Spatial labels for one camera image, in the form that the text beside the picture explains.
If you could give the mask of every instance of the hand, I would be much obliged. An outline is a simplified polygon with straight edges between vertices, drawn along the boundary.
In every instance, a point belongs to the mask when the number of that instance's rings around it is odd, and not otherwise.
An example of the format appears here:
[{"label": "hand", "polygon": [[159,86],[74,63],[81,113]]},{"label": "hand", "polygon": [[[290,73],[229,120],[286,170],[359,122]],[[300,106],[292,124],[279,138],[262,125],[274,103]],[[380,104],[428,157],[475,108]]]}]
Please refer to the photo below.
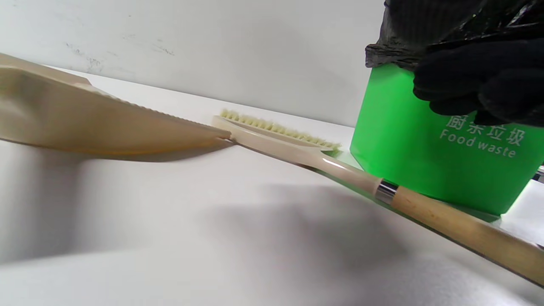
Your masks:
[{"label": "hand", "polygon": [[544,39],[485,42],[426,56],[414,94],[433,112],[466,115],[479,125],[544,127]]}]

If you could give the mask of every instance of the white surface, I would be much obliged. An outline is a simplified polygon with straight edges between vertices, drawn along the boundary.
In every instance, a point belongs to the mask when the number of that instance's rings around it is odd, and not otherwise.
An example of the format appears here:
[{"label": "white surface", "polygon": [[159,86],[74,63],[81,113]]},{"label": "white surface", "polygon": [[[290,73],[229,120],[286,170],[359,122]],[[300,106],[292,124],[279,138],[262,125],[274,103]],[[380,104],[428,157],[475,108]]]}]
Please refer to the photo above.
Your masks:
[{"label": "white surface", "polygon": [[0,52],[355,126],[383,11],[383,0],[4,0]]},{"label": "white surface", "polygon": [[[352,129],[88,76],[208,123],[222,108],[349,142]],[[170,162],[0,142],[0,305],[543,305],[544,290],[309,170],[238,146]]]}]

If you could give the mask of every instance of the wooden handle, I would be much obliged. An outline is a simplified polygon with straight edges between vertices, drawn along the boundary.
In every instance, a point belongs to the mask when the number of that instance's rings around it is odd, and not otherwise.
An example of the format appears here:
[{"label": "wooden handle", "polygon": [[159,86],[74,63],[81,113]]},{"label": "wooden handle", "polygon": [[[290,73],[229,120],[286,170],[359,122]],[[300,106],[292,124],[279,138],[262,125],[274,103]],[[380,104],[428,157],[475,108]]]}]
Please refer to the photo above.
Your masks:
[{"label": "wooden handle", "polygon": [[540,286],[544,251],[471,215],[399,187],[391,206]]}]

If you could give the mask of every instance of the beige dustpan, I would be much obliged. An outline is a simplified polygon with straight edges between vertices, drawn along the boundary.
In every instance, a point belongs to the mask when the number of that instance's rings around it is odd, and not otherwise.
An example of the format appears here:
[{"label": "beige dustpan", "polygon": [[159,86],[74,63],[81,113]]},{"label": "beige dustpan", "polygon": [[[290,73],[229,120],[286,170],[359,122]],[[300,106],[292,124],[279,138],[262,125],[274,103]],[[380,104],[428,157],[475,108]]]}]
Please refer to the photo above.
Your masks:
[{"label": "beige dustpan", "polygon": [[206,146],[230,132],[130,104],[74,76],[0,54],[0,138],[91,154]]}]

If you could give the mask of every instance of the scrub brush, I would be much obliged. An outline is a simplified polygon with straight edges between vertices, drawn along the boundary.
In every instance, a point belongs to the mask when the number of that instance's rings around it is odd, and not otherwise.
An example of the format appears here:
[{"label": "scrub brush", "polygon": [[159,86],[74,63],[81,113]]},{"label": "scrub brush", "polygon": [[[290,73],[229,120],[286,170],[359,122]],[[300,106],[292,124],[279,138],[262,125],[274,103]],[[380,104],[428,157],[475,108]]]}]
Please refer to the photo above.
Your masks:
[{"label": "scrub brush", "polygon": [[227,110],[214,116],[212,125],[230,131],[231,141],[236,144],[290,163],[324,171],[354,185],[454,242],[544,286],[544,252],[538,246],[324,153],[338,151],[338,144]]}]

